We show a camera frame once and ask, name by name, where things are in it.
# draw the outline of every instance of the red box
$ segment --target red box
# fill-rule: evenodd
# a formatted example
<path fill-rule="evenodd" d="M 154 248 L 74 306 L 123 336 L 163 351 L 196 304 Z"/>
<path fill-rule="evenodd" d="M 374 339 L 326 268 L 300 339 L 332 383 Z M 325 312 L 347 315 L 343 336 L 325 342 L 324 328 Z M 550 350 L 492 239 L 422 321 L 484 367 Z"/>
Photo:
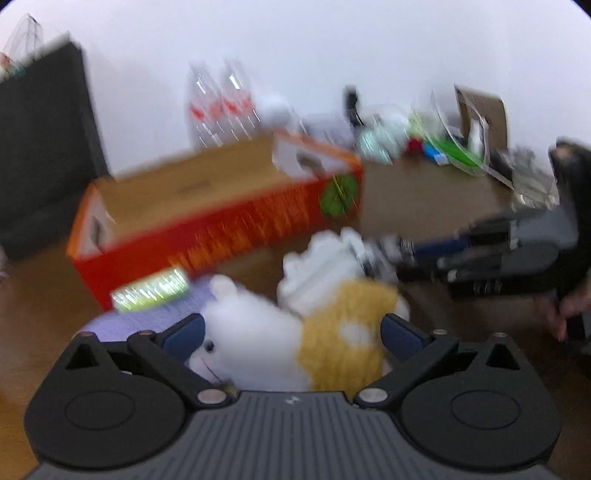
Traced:
<path fill-rule="evenodd" d="M 359 213 L 358 157 L 287 134 L 241 141 L 124 179 L 80 204 L 67 256 L 104 310 L 111 291 L 171 265 L 190 275 Z"/>

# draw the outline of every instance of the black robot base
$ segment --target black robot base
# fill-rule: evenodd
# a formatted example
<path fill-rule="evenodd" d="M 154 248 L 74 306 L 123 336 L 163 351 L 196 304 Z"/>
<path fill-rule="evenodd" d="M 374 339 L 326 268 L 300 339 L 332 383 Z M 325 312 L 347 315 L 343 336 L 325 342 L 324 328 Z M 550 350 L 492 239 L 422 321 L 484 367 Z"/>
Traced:
<path fill-rule="evenodd" d="M 394 369 L 358 392 L 242 392 L 184 366 L 203 319 L 126 342 L 74 338 L 38 389 L 25 430 L 30 480 L 556 480 L 561 429 L 511 338 L 463 343 L 394 315 Z"/>

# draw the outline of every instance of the green leaf graphic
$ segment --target green leaf graphic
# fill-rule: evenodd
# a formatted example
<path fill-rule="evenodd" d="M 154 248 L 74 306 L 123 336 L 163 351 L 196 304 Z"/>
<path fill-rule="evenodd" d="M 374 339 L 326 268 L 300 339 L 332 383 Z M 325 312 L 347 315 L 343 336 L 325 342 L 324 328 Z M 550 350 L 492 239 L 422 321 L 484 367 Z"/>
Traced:
<path fill-rule="evenodd" d="M 319 200 L 320 210 L 327 216 L 346 215 L 356 206 L 359 183 L 354 175 L 338 175 L 326 186 Z"/>

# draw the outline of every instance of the person's hand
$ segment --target person's hand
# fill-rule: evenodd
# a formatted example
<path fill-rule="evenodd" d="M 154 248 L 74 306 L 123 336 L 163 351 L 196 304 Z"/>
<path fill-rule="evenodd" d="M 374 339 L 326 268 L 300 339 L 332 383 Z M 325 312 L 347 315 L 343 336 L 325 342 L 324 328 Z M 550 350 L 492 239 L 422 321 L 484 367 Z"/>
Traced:
<path fill-rule="evenodd" d="M 535 306 L 544 319 L 548 331 L 560 342 L 566 340 L 566 320 L 591 310 L 591 282 L 585 281 L 556 306 L 556 301 L 548 297 L 536 297 Z"/>

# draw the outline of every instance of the yellow knitted fabric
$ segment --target yellow knitted fabric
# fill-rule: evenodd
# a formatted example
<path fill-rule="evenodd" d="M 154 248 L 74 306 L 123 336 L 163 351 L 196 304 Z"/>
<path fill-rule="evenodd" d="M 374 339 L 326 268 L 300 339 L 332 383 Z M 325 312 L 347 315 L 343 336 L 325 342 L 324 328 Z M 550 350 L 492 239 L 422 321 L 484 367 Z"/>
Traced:
<path fill-rule="evenodd" d="M 304 319 L 298 362 L 309 374 L 311 390 L 342 390 L 352 398 L 384 373 L 384 347 L 379 338 L 383 316 L 398 300 L 395 287 L 369 279 L 347 280 L 334 302 Z M 344 324 L 365 326 L 369 345 L 352 345 L 342 336 Z"/>

